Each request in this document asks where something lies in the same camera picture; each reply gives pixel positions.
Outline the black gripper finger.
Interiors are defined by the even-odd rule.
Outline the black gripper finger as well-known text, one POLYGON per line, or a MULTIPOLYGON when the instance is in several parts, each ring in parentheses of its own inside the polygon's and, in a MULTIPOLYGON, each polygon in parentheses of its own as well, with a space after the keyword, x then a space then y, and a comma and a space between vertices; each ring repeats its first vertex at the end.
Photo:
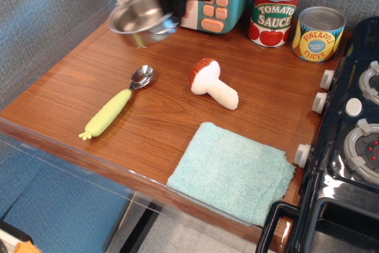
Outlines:
POLYGON ((185 14, 186 3, 187 0, 161 0, 163 13, 173 16, 179 22, 185 14))

